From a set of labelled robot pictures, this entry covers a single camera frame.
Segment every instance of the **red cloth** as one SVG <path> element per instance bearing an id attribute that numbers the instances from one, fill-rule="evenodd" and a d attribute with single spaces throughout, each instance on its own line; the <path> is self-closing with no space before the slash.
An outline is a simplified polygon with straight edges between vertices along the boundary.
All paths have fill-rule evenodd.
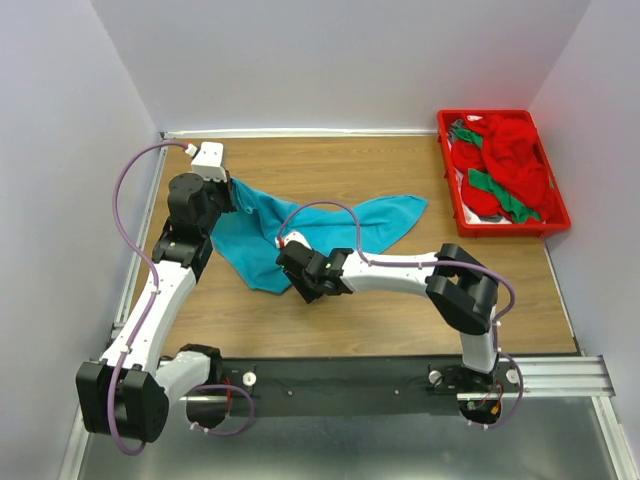
<path id="1" fill-rule="evenodd" d="M 503 214 L 504 212 L 495 195 L 471 186 L 469 183 L 469 175 L 466 173 L 464 177 L 462 177 L 460 197 L 462 197 L 462 201 L 465 205 L 473 210 L 479 217 L 491 217 L 492 215 L 496 215 L 498 213 Z"/>
<path id="2" fill-rule="evenodd" d="M 482 159 L 494 180 L 538 212 L 542 220 L 548 220 L 555 212 L 555 201 L 549 175 L 534 154 L 536 128 L 524 120 L 499 115 L 476 121 L 465 117 L 465 123 L 482 135 Z"/>
<path id="3" fill-rule="evenodd" d="M 484 160 L 482 159 L 482 152 L 473 143 L 456 140 L 453 145 L 451 145 L 451 161 L 453 162 L 453 166 L 465 175 L 470 168 L 480 170 L 481 172 L 487 171 L 487 168 L 484 166 Z"/>

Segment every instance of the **white connector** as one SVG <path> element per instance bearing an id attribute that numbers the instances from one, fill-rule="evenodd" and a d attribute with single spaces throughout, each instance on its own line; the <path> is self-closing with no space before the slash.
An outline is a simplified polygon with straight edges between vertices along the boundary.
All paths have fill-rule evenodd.
<path id="1" fill-rule="evenodd" d="M 304 235 L 302 235 L 300 232 L 296 230 L 292 230 L 287 235 L 285 235 L 285 237 L 282 239 L 282 243 L 279 243 L 278 239 L 276 238 L 275 239 L 276 247 L 283 248 L 287 243 L 291 241 L 299 242 L 303 244 L 305 247 L 311 249 L 311 245 L 309 245 L 309 242 L 307 242 L 307 239 L 304 238 Z"/>
<path id="2" fill-rule="evenodd" d="M 224 147 L 221 143 L 202 142 L 200 150 L 191 162 L 191 171 L 205 180 L 227 182 L 225 163 Z"/>
<path id="3" fill-rule="evenodd" d="M 184 149 L 184 153 L 193 158 L 196 156 L 196 153 L 198 153 L 198 147 L 196 147 L 193 143 L 190 143 L 187 145 L 187 148 Z"/>

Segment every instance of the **black mounting base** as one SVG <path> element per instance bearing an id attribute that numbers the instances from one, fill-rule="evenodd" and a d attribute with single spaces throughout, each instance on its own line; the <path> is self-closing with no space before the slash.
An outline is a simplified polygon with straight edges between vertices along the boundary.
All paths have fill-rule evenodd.
<path id="1" fill-rule="evenodd" d="M 255 402 L 258 417 L 411 413 L 455 416 L 460 414 L 455 395 L 463 390 L 434 388 L 429 373 L 447 372 L 460 362 L 459 355 L 232 358 L 224 360 L 223 378 L 242 386 L 242 376 L 255 373 L 255 385 L 246 389 Z M 506 381 L 507 370 L 508 367 L 498 368 L 496 378 L 506 392 L 515 392 L 516 388 Z M 486 392 L 488 388 L 478 385 L 473 392 Z M 189 420 L 209 428 L 219 424 L 227 408 L 224 395 L 193 395 L 200 398 L 187 402 Z M 247 402 L 239 394 L 233 395 L 231 414 L 248 414 Z"/>

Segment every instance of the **green cloth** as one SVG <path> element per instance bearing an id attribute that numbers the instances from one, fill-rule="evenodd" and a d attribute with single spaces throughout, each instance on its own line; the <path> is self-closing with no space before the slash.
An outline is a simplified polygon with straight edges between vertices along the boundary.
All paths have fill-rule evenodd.
<path id="1" fill-rule="evenodd" d="M 540 221 L 540 215 L 502 188 L 502 185 L 496 182 L 488 173 L 482 173 L 470 168 L 469 184 L 479 190 L 494 194 L 502 208 L 511 214 L 513 223 L 525 223 L 529 217 Z"/>
<path id="2" fill-rule="evenodd" d="M 472 132 L 466 128 L 457 128 L 455 130 L 455 135 L 464 142 L 473 143 L 478 148 L 482 148 L 482 135 L 476 132 Z"/>

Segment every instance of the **wire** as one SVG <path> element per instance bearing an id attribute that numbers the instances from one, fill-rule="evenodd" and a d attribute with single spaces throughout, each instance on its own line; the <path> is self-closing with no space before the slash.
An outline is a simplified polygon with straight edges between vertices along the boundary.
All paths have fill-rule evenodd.
<path id="1" fill-rule="evenodd" d="M 226 385 L 231 385 L 231 379 L 229 377 L 225 378 L 222 383 Z M 231 410 L 231 402 L 232 402 L 232 392 L 231 390 L 227 390 L 227 413 Z"/>
<path id="2" fill-rule="evenodd" d="M 124 239 L 127 245 L 129 245 L 129 247 L 131 247 L 131 249 L 149 266 L 149 271 L 151 272 L 151 275 L 153 277 L 153 286 L 156 289 L 156 291 L 152 292 L 151 295 L 149 296 L 147 305 L 144 307 L 144 310 L 142 311 L 140 318 L 136 322 L 135 326 L 133 327 L 133 330 L 131 331 L 131 334 L 129 335 L 129 338 L 125 342 L 125 345 L 127 348 L 131 348 L 131 345 L 136 339 L 138 332 L 142 328 L 142 325 L 144 324 L 144 321 L 146 320 L 147 315 L 149 315 L 149 311 L 151 310 L 151 307 L 153 307 L 153 303 L 155 302 L 155 299 L 156 299 L 157 290 L 160 286 L 160 279 L 159 279 L 158 271 L 156 270 L 156 267 L 151 261 L 151 259 L 144 253 L 144 251 L 142 251 L 141 248 L 139 248 L 135 244 L 133 239 L 127 234 L 126 230 L 122 226 L 122 221 L 120 219 L 120 212 L 118 211 L 118 196 L 120 194 L 120 187 L 122 186 L 124 177 L 127 175 L 127 173 L 129 172 L 133 164 L 136 163 L 138 159 L 140 159 L 140 157 L 142 157 L 145 153 L 150 152 L 152 150 L 156 150 L 158 148 L 163 148 L 171 145 L 182 147 L 183 149 L 186 149 L 188 146 L 186 143 L 182 143 L 182 142 L 161 142 L 161 143 L 150 145 L 144 150 L 140 150 L 131 158 L 131 160 L 129 160 L 129 162 L 122 169 L 122 171 L 120 172 L 120 175 L 118 176 L 118 179 L 116 180 L 116 185 L 113 188 L 111 208 L 113 211 L 113 219 L 115 220 L 116 228 L 118 229 L 120 236 Z M 111 433 L 111 436 L 113 437 L 113 440 L 116 446 L 118 447 L 118 449 L 125 455 L 134 456 L 134 455 L 140 454 L 142 450 L 144 450 L 145 442 L 140 443 L 140 445 L 137 446 L 136 448 L 129 447 L 124 442 L 124 440 L 120 436 L 120 433 L 118 432 L 118 425 L 116 423 L 116 417 L 115 417 L 116 388 L 118 385 L 118 379 L 120 378 L 120 372 L 122 371 L 122 365 L 124 365 L 124 361 L 126 358 L 127 358 L 127 352 L 122 352 L 120 354 L 120 357 L 118 357 L 118 360 L 113 369 L 113 372 L 111 373 L 111 379 L 109 381 L 109 390 L 107 391 L 107 422 L 109 424 L 109 431 Z"/>
<path id="3" fill-rule="evenodd" d="M 191 428 L 200 430 L 201 432 L 204 432 L 208 435 L 216 435 L 219 437 L 231 437 L 233 435 L 238 435 L 239 433 L 244 432 L 253 423 L 253 419 L 256 413 L 256 406 L 253 402 L 253 398 L 251 398 L 251 395 L 249 395 L 249 392 L 247 392 L 246 390 L 240 387 L 236 387 L 235 385 L 228 385 L 226 383 L 221 383 L 218 385 L 200 385 L 199 387 L 194 388 L 194 390 L 195 391 L 226 390 L 227 392 L 238 392 L 242 394 L 244 398 L 247 399 L 247 402 L 249 402 L 249 417 L 247 418 L 246 422 L 244 422 L 240 427 L 236 428 L 235 430 L 228 430 L 228 431 L 212 430 L 209 428 L 202 427 L 197 422 L 192 423 Z"/>
<path id="4" fill-rule="evenodd" d="M 282 233 L 284 232 L 284 229 L 287 227 L 289 222 L 291 222 L 293 217 L 295 217 L 298 214 L 298 212 L 300 212 L 301 210 L 304 210 L 305 208 L 311 207 L 313 205 L 335 205 L 342 208 L 343 210 L 346 210 L 349 213 L 349 215 L 351 215 L 356 226 L 356 251 L 358 252 L 358 255 L 360 256 L 362 261 L 364 261 L 368 265 L 375 265 L 380 267 L 412 267 L 412 268 L 438 267 L 438 266 L 460 267 L 460 268 L 467 268 L 469 270 L 475 270 L 477 272 L 483 273 L 484 275 L 491 277 L 498 283 L 502 283 L 509 291 L 509 303 L 507 304 L 506 307 L 500 310 L 495 315 L 495 317 L 493 317 L 493 325 L 494 325 L 493 330 L 495 334 L 494 341 L 497 342 L 497 329 L 495 328 L 495 324 L 501 317 L 506 315 L 516 303 L 516 291 L 513 288 L 513 285 L 511 284 L 511 282 L 509 282 L 505 277 L 503 277 L 499 273 L 489 270 L 486 267 L 482 267 L 474 263 L 459 262 L 456 260 L 436 260 L 434 262 L 383 262 L 380 260 L 370 259 L 365 255 L 364 251 L 362 250 L 362 231 L 361 231 L 362 229 L 360 226 L 360 220 L 358 219 L 356 212 L 354 212 L 353 209 L 348 205 L 345 205 L 344 203 L 341 203 L 341 202 L 335 202 L 332 200 L 318 200 L 315 202 L 305 203 L 304 205 L 298 206 L 293 212 L 291 212 L 287 216 L 287 218 L 284 219 L 284 221 L 282 222 L 282 225 L 280 225 L 280 228 L 278 229 L 278 233 L 276 234 L 276 240 L 279 245 L 283 244 Z"/>
<path id="5" fill-rule="evenodd" d="M 478 400 L 478 403 L 473 403 L 474 408 L 478 408 L 478 407 L 481 407 L 482 405 L 484 405 L 484 403 L 487 401 L 487 399 L 493 394 L 493 387 L 495 387 L 498 383 L 500 383 L 500 382 L 493 383 L 491 385 L 491 388 L 489 388 L 489 391 L 487 392 L 487 394 L 484 397 L 482 397 L 480 400 Z"/>
<path id="6" fill-rule="evenodd" d="M 511 407 L 511 410 L 509 410 L 505 415 L 501 416 L 496 423 L 487 425 L 484 423 L 473 422 L 476 425 L 486 430 L 492 430 L 494 428 L 501 427 L 502 425 L 507 423 L 509 420 L 511 420 L 513 416 L 516 414 L 516 412 L 518 411 L 518 409 L 520 408 L 520 405 L 522 403 L 522 397 L 524 395 L 524 376 L 522 375 L 522 370 L 520 370 L 520 366 L 518 365 L 516 360 L 508 353 L 498 352 L 498 355 L 500 355 L 502 358 L 506 358 L 509 361 L 509 363 L 513 366 L 513 368 L 515 368 L 516 373 L 518 374 L 518 396 L 516 397 L 516 403 L 513 404 L 513 407 Z"/>
<path id="7" fill-rule="evenodd" d="M 496 401 L 496 404 L 493 406 L 493 408 L 491 408 L 491 413 L 493 414 L 497 414 L 502 408 L 502 395 L 504 395 L 504 388 L 502 387 L 502 382 L 498 380 L 496 383 L 498 384 L 498 389 L 500 390 L 500 394 L 498 395 L 498 400 Z"/>

